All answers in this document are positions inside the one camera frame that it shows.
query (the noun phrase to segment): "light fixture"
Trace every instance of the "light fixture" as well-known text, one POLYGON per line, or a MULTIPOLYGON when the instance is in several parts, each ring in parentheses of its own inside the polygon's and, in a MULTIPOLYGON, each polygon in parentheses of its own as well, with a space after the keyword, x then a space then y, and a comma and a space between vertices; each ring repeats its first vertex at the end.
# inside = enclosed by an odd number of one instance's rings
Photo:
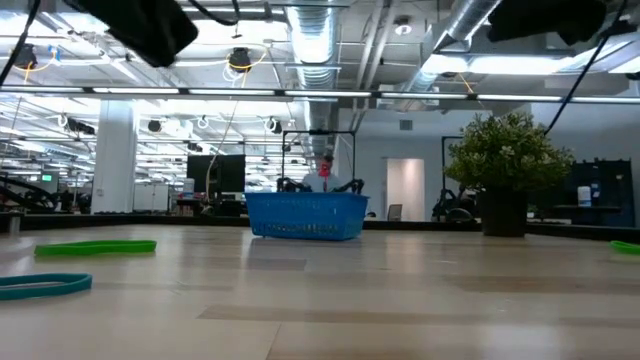
POLYGON ((101 94, 178 94, 175 88, 93 88, 93 91, 101 94))
POLYGON ((417 100, 464 100, 467 94, 441 94, 441 93, 399 93, 388 92, 380 95, 388 99, 417 99, 417 100))
POLYGON ((403 36, 411 33, 411 25, 409 25, 411 18, 407 15, 401 15, 396 17, 393 24, 396 26, 395 33, 403 36))
POLYGON ((306 97, 371 97, 368 91, 323 91, 323 90, 287 90, 284 92, 287 96, 306 96, 306 97))
POLYGON ((221 95, 221 96, 273 96, 273 90, 234 90, 234 89, 189 89, 189 93, 194 95, 221 95))
POLYGON ((467 72, 469 66, 467 60, 456 56, 445 56, 433 54, 422 65, 422 71, 425 73, 441 74, 445 72, 467 72))
POLYGON ((617 68, 609 71, 612 74, 635 74, 640 71, 640 56, 635 57, 617 68))
POLYGON ((198 119, 198 128, 206 129, 209 127, 209 119, 205 115, 202 115, 202 118, 198 119))
POLYGON ((640 97, 574 96, 571 102, 579 104, 640 104, 640 97))
POLYGON ((0 126, 0 132, 5 134, 13 134, 18 136, 25 136, 26 134, 20 130, 12 129, 6 126, 0 126))
MULTIPOLYGON (((623 47, 627 46, 629 44, 629 42, 619 42, 619 43, 615 43, 615 44, 606 44, 603 48, 602 51, 600 52, 600 54, 598 54, 598 57, 596 58, 595 62, 598 62, 602 59, 604 59, 605 57, 613 54, 614 52, 622 49, 623 47)), ((593 48, 591 50, 587 50, 583 53, 580 53, 572 58, 568 58, 563 60, 563 65, 561 68, 561 71, 575 71, 575 70, 580 70, 581 68, 583 68, 587 62, 589 62, 589 60, 591 59, 591 57, 593 56, 593 53, 595 53, 596 48, 593 48)))
POLYGON ((558 102, 562 96, 535 96, 535 95, 478 95, 478 100, 487 101, 531 101, 531 102, 558 102))
POLYGON ((563 60, 534 56, 482 56, 469 65, 469 72, 504 75, 549 75, 557 72, 563 60))
POLYGON ((0 87, 1 91, 17 91, 17 92, 27 92, 27 93, 74 93, 74 92, 84 92, 82 88, 79 87, 62 87, 62 86, 11 86, 11 85, 3 85, 0 87))

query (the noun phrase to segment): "table surface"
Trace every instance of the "table surface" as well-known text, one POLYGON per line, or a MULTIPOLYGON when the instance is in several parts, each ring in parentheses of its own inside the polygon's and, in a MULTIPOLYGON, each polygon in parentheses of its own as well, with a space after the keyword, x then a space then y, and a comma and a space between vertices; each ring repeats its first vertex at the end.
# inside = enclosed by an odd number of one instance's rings
POLYGON ((88 272, 90 292, 0 303, 0 358, 637 359, 640 259, 606 242, 129 225, 0 237, 0 276, 88 272), (154 255, 35 244, 150 239, 154 255))

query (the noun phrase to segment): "plant pot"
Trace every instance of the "plant pot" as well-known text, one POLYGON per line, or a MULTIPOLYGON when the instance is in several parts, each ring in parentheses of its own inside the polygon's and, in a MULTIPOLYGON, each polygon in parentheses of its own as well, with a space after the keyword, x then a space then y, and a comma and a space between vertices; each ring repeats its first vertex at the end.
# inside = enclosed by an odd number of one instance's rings
POLYGON ((482 232, 487 236, 523 237, 527 224, 527 193, 487 189, 478 193, 482 232))

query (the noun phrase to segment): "blue basket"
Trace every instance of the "blue basket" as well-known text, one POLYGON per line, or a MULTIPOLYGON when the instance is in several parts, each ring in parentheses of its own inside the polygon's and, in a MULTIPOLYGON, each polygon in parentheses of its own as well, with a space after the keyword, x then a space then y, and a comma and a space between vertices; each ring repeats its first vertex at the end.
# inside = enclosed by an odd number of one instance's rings
POLYGON ((362 232, 366 196, 351 193, 246 193, 254 235, 347 240, 362 232))

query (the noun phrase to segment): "man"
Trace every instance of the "man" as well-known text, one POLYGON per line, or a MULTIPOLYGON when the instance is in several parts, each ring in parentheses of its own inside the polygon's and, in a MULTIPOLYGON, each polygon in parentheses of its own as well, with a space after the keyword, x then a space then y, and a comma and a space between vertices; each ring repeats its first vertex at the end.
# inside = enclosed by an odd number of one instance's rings
POLYGON ((331 167, 333 167, 333 156, 325 155, 320 162, 318 172, 307 174, 302 182, 313 192, 331 192, 341 186, 338 177, 331 173, 331 167))

